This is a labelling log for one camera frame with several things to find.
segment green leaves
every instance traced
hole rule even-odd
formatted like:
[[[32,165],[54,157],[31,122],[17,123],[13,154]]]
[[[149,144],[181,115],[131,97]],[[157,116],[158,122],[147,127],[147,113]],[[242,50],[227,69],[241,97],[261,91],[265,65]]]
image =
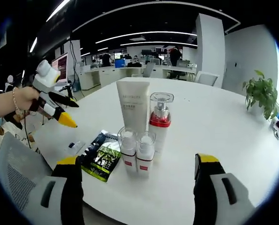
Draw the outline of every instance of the green leaves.
[[[264,80],[264,74],[261,71],[255,70],[255,72],[260,76],[257,81],[252,78],[242,84],[242,89],[246,88],[247,93],[247,110],[258,101],[259,107],[264,107],[265,119],[273,118],[277,115],[275,105],[278,92],[274,88],[271,78]]]
[[[261,71],[255,69],[255,72],[264,79],[264,74]]]

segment bracelet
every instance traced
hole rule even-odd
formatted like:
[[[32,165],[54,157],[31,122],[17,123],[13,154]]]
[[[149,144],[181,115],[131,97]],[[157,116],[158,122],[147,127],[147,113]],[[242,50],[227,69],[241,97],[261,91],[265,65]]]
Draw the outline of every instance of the bracelet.
[[[23,117],[23,110],[20,110],[16,104],[16,99],[14,96],[14,91],[16,90],[16,87],[13,88],[12,90],[12,96],[13,96],[13,102],[14,102],[14,106],[15,106],[15,113],[19,116],[19,117]]]

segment red label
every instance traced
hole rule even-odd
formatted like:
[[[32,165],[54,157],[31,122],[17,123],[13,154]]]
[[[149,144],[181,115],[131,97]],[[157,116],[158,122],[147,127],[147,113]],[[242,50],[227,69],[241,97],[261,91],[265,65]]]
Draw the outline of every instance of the red label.
[[[128,162],[128,161],[125,161],[125,164],[126,164],[126,165],[132,166],[132,163],[131,163],[131,162]]]
[[[148,170],[148,167],[147,167],[147,166],[143,166],[143,165],[139,166],[139,168],[140,168],[141,170]]]

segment blue box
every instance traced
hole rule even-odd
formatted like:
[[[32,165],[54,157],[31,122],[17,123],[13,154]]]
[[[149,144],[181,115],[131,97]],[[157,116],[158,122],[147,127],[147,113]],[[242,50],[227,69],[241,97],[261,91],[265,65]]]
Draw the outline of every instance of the blue box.
[[[115,68],[122,68],[125,67],[125,60],[115,60]]]

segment white round table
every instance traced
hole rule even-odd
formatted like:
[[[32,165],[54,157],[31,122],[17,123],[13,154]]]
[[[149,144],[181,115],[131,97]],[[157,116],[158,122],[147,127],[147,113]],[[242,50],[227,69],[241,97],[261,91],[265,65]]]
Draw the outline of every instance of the white round table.
[[[192,224],[195,215],[195,154],[217,157],[248,189],[254,206],[268,195],[279,175],[279,141],[268,121],[246,111],[245,97],[214,87],[167,79],[124,78],[150,81],[150,94],[174,94],[172,124],[161,162],[148,179],[129,176],[122,161],[107,183],[83,172],[83,200],[105,215],[128,225]],[[35,135],[50,165],[66,156],[70,142],[88,145],[104,129],[117,133],[123,127],[116,83],[78,102],[68,111],[78,128],[55,120]]]

